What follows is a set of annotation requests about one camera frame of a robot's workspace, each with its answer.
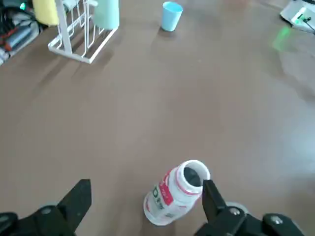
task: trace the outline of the white dish rack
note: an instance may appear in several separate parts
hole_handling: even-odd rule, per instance
[[[57,26],[58,36],[48,44],[48,49],[59,55],[91,64],[118,28],[111,30],[98,48],[95,49],[93,54],[90,57],[87,57],[89,48],[95,43],[95,36],[100,36],[106,31],[96,25],[93,25],[93,29],[91,30],[92,35],[90,34],[90,20],[92,18],[92,15],[90,14],[90,6],[96,6],[97,2],[94,0],[76,0],[76,7],[70,10],[71,24],[68,26],[62,0],[55,1],[59,17],[59,25]],[[77,29],[84,31],[84,52],[80,55],[73,52],[71,45],[71,40],[74,37],[76,26],[78,26]]]

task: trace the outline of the bottle label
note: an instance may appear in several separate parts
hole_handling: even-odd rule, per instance
[[[170,177],[171,171],[172,170],[170,170],[165,175],[163,180],[158,185],[160,192],[161,192],[161,195],[163,197],[163,200],[164,200],[165,204],[168,206],[171,205],[171,203],[174,201],[173,196],[172,196],[171,192],[169,191],[169,187],[168,187],[169,186],[169,177]]]

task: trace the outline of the white device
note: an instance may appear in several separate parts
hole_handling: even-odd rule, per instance
[[[293,28],[315,33],[315,1],[292,0],[280,15],[287,20]]]

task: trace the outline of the black cable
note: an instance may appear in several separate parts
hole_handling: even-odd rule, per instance
[[[313,32],[313,34],[315,35],[315,29],[309,24],[309,21],[311,20],[312,18],[311,17],[309,17],[309,18],[304,18],[303,19],[303,22],[305,23],[305,24],[307,24],[314,32]]]

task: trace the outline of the tabletop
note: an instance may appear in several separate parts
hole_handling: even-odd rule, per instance
[[[315,231],[314,36],[279,17],[285,0],[121,0],[118,31],[88,65],[47,49],[51,28],[0,67],[0,211],[58,202],[81,178],[93,204],[79,236],[193,235],[201,202],[154,227],[142,202],[188,159],[227,201]]]

